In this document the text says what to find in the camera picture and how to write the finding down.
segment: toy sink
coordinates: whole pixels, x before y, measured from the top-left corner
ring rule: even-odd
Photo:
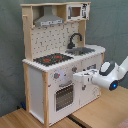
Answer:
[[[65,53],[72,54],[72,55],[75,55],[75,56],[88,54],[88,53],[91,53],[91,52],[95,52],[95,50],[91,49],[91,48],[86,48],[86,47],[77,47],[77,48],[68,49],[68,50],[65,51]]]

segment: oven handle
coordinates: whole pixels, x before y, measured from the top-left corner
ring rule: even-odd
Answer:
[[[66,84],[59,85],[59,87],[66,87],[66,86],[68,86],[71,83],[72,83],[72,80],[68,81]]]

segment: table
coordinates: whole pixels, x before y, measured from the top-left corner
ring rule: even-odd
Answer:
[[[44,128],[37,119],[23,109],[16,110],[0,118],[0,128]],[[69,118],[64,118],[50,128],[81,128]]]
[[[87,128],[116,128],[128,118],[128,89],[102,89],[100,98],[71,114]]]

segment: microwave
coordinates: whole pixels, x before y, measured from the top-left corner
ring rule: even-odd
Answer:
[[[90,3],[67,5],[67,21],[89,18]]]

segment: gray wall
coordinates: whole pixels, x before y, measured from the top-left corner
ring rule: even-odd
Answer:
[[[86,43],[105,47],[105,60],[115,60],[121,64],[128,55],[128,1],[90,1]],[[60,0],[36,0],[36,3],[42,2]],[[26,3],[35,3],[35,0],[0,0],[0,116],[16,110],[20,101],[25,101],[22,66],[25,55],[20,4]],[[127,83],[128,76],[120,85],[128,88]]]

